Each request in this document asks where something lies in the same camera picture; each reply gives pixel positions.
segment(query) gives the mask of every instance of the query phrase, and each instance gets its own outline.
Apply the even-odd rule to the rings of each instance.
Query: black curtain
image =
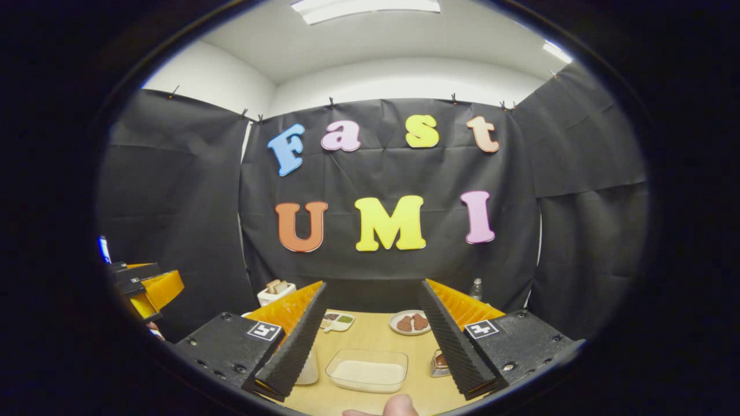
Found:
[[[110,130],[98,213],[111,259],[178,269],[183,292],[162,310],[177,341],[219,312],[257,307],[238,229],[246,120],[179,95],[142,90]]]
[[[432,115],[439,143],[410,148],[406,119]],[[498,152],[483,152],[465,124],[482,116],[495,126]],[[333,121],[360,126],[361,147],[328,151],[321,138]],[[294,124],[303,164],[284,177],[267,143]],[[539,211],[522,133],[511,113],[484,104],[434,99],[371,100],[297,111],[255,124],[242,163],[240,217],[247,264],[255,290],[280,278],[299,287],[317,280],[330,283],[331,307],[366,312],[416,309],[418,283],[431,278],[467,292],[483,280],[483,300],[505,311],[524,305],[537,261]],[[489,192],[488,218],[495,239],[468,244],[467,191]],[[393,213],[404,195],[419,195],[426,247],[358,252],[359,198],[380,199]],[[278,239],[281,203],[300,205],[296,234],[309,234],[305,204],[325,201],[324,239],[314,252],[292,252]]]
[[[589,338],[635,281],[648,224],[636,133],[599,82],[570,64],[514,111],[542,213],[528,307]]]

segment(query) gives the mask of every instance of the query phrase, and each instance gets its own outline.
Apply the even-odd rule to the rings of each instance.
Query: hand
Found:
[[[360,412],[359,410],[345,410],[342,416],[379,416]],[[388,399],[383,408],[383,416],[419,416],[409,395],[395,395]]]
[[[159,332],[159,328],[157,327],[157,324],[156,323],[149,322],[147,324],[147,328],[149,328],[149,331],[151,331],[152,334],[154,334],[155,337],[157,337],[160,340],[164,341],[164,336],[162,335],[161,332]]]

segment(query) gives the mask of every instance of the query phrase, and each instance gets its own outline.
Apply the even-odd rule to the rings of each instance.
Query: orange letter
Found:
[[[323,212],[329,208],[326,202],[309,202],[306,211],[311,213],[311,234],[305,240],[295,235],[295,213],[300,211],[298,204],[278,204],[277,233],[280,242],[292,252],[312,252],[323,242]]]
[[[485,118],[479,115],[465,125],[473,129],[475,142],[482,151],[493,153],[499,149],[499,142],[491,140],[491,135],[488,133],[494,131],[494,125],[486,123]]]

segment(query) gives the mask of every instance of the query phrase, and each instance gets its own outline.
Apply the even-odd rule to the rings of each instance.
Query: plastic bottle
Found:
[[[473,281],[473,287],[470,289],[470,297],[476,301],[483,299],[483,288],[481,287],[479,278]]]

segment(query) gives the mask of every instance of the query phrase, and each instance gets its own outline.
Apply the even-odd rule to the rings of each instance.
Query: white ceiling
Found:
[[[383,11],[307,25],[269,0],[203,39],[253,66],[276,84],[338,65],[380,58],[456,58],[547,79],[565,63],[544,39],[475,0],[440,0],[442,12]]]

